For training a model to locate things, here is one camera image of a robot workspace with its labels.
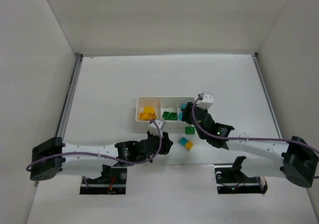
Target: green block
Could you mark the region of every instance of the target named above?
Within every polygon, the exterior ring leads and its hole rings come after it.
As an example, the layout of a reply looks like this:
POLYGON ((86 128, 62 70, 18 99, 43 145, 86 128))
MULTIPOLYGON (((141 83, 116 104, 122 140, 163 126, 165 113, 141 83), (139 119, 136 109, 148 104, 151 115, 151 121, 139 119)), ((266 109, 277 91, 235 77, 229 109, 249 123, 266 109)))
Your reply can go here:
POLYGON ((170 118, 170 112, 165 111, 165 112, 163 113, 163 118, 164 118, 164 119, 169 119, 169 118, 170 118))
POLYGON ((185 127, 185 134, 195 134, 195 127, 185 127))
POLYGON ((177 120, 177 113, 174 113, 174 112, 170 113, 170 118, 169 119, 170 120, 177 120))

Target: white tray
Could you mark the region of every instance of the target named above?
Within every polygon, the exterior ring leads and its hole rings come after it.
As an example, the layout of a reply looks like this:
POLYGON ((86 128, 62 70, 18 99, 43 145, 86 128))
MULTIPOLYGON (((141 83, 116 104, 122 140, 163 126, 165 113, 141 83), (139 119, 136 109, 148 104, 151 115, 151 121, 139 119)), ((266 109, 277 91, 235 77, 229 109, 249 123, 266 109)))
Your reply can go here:
MULTIPOLYGON (((147 127, 150 122, 140 120, 140 113, 143 112, 144 107, 153 107, 157 119, 163 119, 162 115, 164 112, 175 112, 178 117, 178 114, 181 112, 181 105, 194 101, 194 97, 138 97, 135 120, 139 126, 147 127)), ((189 124, 181 120, 165 120, 165 128, 181 128, 186 126, 189 126, 189 124)))

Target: small white cube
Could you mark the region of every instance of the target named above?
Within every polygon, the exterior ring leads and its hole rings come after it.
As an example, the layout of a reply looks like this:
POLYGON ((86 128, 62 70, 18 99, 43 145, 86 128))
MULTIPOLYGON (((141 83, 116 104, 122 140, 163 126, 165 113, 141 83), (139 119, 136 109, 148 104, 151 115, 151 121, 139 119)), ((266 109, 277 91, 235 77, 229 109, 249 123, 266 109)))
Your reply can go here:
POLYGON ((199 101, 197 107, 202 109, 209 109, 214 103, 213 94, 210 92, 204 92, 203 99, 199 101))
MULTIPOLYGON (((155 121, 155 123, 158 125, 158 127, 159 127, 159 129, 160 129, 160 134, 161 134, 161 136, 162 136, 162 134, 163 134, 162 127, 163 127, 165 121, 162 120, 162 119, 156 119, 156 120, 154 120, 154 121, 155 121)), ((156 135, 156 136, 159 135, 158 129, 156 128, 156 126, 155 126, 155 124, 154 124, 153 122, 151 122, 151 123, 149 124, 149 132, 150 132, 151 134, 153 134, 153 135, 156 135)))

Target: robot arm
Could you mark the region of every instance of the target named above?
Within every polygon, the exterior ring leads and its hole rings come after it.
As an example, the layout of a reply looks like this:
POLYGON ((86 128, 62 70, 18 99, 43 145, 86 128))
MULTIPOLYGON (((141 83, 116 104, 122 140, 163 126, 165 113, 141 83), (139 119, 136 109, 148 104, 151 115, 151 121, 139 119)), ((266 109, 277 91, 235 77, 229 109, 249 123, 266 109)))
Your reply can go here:
MULTIPOLYGON (((216 123, 207 111, 213 104, 212 94, 203 93, 200 97, 197 106, 188 103, 182 110, 182 121, 194 124, 199 137, 213 147, 244 151, 260 157, 236 158, 231 172, 234 176, 239 176, 239 181, 243 176, 268 176, 287 178, 290 182, 305 188, 312 186, 319 158, 307 148, 307 144, 301 138, 293 136, 291 142, 279 142, 275 139, 272 142, 261 142, 249 136, 240 139, 228 137, 234 127, 216 123)), ((160 129, 162 125, 163 122, 160 120, 152 121, 147 139, 107 146, 64 144, 62 138, 52 138, 32 150, 32 163, 28 165, 27 171, 31 172, 30 179, 33 181, 51 179, 58 174, 80 175, 94 179, 103 176, 103 166, 123 167, 151 162, 154 157, 150 158, 152 154, 166 155, 173 144, 168 133, 160 129)))
POLYGON ((27 171, 31 172, 30 180, 48 180, 60 174, 95 179, 103 176, 104 165, 126 167, 148 161, 152 162, 152 155, 155 153, 168 154, 173 144, 168 133, 162 131, 163 124, 164 122, 160 120, 153 121, 149 125, 147 139, 119 142, 106 146, 80 146, 62 143, 61 137, 52 138, 33 148, 33 163, 27 167, 27 171))
POLYGON ((252 141, 250 137, 241 137, 239 140, 228 138, 234 127, 216 123, 207 111, 213 104, 212 94, 201 94, 199 101, 200 103, 196 107, 193 107, 193 103, 186 105, 182 110, 182 121, 194 124, 201 139, 206 139, 210 145, 216 148, 244 151, 261 157, 237 157, 232 166, 234 173, 241 173, 246 177, 281 177, 287 178, 297 186, 305 188, 312 186, 319 158, 307 148, 303 139, 293 136, 291 142, 278 140, 261 142, 252 141))

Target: blue block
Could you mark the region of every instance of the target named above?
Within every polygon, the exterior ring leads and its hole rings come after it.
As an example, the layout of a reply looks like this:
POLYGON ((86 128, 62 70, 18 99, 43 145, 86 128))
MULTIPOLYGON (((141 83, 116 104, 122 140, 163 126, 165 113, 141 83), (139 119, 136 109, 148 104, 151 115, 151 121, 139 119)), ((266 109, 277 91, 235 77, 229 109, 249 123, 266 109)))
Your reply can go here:
POLYGON ((181 138, 180 140, 179 140, 179 144, 181 145, 181 146, 184 146, 185 147, 185 145, 188 143, 188 140, 186 139, 186 138, 181 138))

